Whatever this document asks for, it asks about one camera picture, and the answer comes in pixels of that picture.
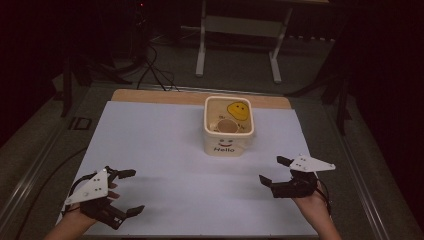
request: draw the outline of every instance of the white paper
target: white paper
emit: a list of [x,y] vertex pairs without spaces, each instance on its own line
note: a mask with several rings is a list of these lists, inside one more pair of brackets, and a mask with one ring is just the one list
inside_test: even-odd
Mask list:
[[135,169],[116,179],[122,211],[145,205],[118,230],[98,223],[88,235],[270,237],[316,235],[291,199],[275,199],[259,174],[287,182],[276,161],[309,155],[294,110],[253,109],[255,137],[241,157],[203,151],[203,106],[108,102],[75,179]]

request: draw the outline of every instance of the white storage box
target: white storage box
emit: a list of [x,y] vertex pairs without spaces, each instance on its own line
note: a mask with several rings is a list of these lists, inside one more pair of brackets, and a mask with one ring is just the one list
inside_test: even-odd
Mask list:
[[204,112],[204,148],[211,156],[238,157],[251,144],[255,131],[249,100],[208,97]]

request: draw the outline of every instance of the human hand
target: human hand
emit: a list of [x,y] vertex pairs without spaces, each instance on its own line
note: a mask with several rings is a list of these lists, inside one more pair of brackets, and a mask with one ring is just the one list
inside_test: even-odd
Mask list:
[[292,198],[305,219],[317,231],[322,240],[341,239],[327,209],[324,197],[315,191],[303,198]]
[[[117,185],[111,183],[109,188],[114,189]],[[109,191],[110,201],[119,198],[119,194]],[[73,204],[65,213],[60,222],[47,234],[44,240],[71,240],[83,235],[91,226],[97,222],[80,211],[80,204]]]

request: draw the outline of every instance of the dark floor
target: dark floor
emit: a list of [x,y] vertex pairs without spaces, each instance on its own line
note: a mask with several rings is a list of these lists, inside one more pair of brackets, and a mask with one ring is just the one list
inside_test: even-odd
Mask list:
[[[180,90],[282,96],[314,80],[332,43],[285,41],[278,58],[283,76],[280,85],[273,83],[268,54],[260,49],[210,47],[206,51],[205,74],[197,78],[194,72],[198,50],[190,42],[179,46],[152,46],[157,51],[155,66],[168,71],[163,74],[169,78],[171,72]],[[61,103],[50,100],[0,149],[4,163],[0,170],[0,205],[5,206],[1,219],[7,220],[1,225],[2,239],[15,238],[33,199],[41,190],[20,239],[41,239],[54,226],[84,154],[72,158],[45,186],[43,182],[63,160],[88,146],[103,107],[115,89],[136,88],[144,70],[124,76],[133,82],[132,85],[111,83],[97,74],[93,74],[95,82],[91,87],[74,83],[74,105],[66,118],[60,118]],[[169,85],[163,76],[159,78]],[[140,89],[152,88],[160,90],[149,73]],[[345,121],[346,136],[343,137],[334,124],[336,103],[323,105],[319,98],[322,91],[323,88],[316,89],[300,98],[290,98],[290,101],[299,116],[311,155],[337,166],[337,171],[319,176],[331,190],[333,219],[342,237],[423,239],[355,99],[350,97],[348,101],[351,119]],[[68,129],[73,117],[92,119],[92,126],[85,131]],[[40,162],[44,164],[38,166],[36,163]],[[19,186],[21,189],[17,193],[21,196],[17,197],[12,192]]]

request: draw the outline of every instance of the yellow smiley face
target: yellow smiley face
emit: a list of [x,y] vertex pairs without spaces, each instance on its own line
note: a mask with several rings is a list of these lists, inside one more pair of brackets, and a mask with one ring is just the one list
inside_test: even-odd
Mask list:
[[245,121],[249,118],[249,107],[242,102],[235,102],[227,107],[227,111],[237,120]]

